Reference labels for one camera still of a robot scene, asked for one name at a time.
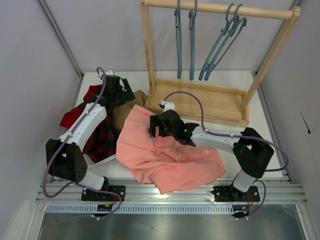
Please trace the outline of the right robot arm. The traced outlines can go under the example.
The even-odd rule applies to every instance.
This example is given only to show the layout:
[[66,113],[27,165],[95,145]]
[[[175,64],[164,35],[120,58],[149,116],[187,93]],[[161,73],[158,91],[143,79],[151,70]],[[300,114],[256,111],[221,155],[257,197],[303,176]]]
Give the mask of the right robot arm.
[[236,133],[209,133],[209,130],[204,130],[198,123],[184,122],[174,110],[150,116],[148,132],[151,138],[170,136],[185,146],[213,147],[234,154],[240,171],[232,181],[229,191],[236,201],[248,195],[249,188],[264,175],[274,155],[269,143],[253,128],[246,127],[244,131]]

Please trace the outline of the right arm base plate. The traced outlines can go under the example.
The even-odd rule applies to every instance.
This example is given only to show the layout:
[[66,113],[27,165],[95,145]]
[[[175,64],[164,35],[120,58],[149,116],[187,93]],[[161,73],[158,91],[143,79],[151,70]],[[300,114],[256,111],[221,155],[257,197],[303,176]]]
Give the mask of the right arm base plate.
[[248,200],[256,203],[261,200],[258,188],[256,186],[250,186],[247,191],[241,192],[231,185],[217,185],[213,187],[211,194],[214,196],[216,202],[223,203],[244,203]]

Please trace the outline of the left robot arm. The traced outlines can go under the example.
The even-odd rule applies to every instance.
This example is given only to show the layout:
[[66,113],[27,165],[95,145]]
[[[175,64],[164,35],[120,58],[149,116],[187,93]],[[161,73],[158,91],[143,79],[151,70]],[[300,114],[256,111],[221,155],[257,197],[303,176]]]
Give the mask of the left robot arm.
[[110,189],[108,178],[90,170],[84,148],[114,108],[134,100],[135,96],[126,78],[105,73],[101,80],[102,86],[83,102],[84,109],[69,130],[46,143],[45,173],[92,191],[107,192]]

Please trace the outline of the tan garment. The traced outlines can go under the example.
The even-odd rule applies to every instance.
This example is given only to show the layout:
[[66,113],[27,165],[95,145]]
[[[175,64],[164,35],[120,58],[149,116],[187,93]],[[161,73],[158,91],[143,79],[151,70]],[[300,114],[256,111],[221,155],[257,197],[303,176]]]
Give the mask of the tan garment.
[[148,99],[148,96],[141,90],[135,91],[135,99],[116,107],[112,113],[112,123],[117,131],[121,131],[124,127],[126,118],[135,105],[143,107]]

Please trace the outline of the pink skirt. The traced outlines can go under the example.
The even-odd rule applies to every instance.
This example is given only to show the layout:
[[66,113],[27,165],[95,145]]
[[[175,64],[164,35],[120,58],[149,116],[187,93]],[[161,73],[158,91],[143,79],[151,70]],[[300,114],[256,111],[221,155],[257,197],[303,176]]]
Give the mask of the pink skirt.
[[182,145],[173,137],[151,138],[153,113],[135,105],[116,143],[116,159],[141,184],[154,184],[161,194],[194,190],[222,177],[226,168],[217,149]]

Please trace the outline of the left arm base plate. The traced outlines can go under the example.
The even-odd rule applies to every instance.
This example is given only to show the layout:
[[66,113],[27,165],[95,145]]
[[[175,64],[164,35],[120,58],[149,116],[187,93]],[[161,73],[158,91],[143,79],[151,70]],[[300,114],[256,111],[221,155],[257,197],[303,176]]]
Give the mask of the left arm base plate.
[[125,200],[126,196],[126,186],[125,185],[110,185],[110,193],[102,193],[93,190],[82,190],[81,200],[84,202],[118,202],[119,198],[114,196],[114,194],[119,195],[122,201]]

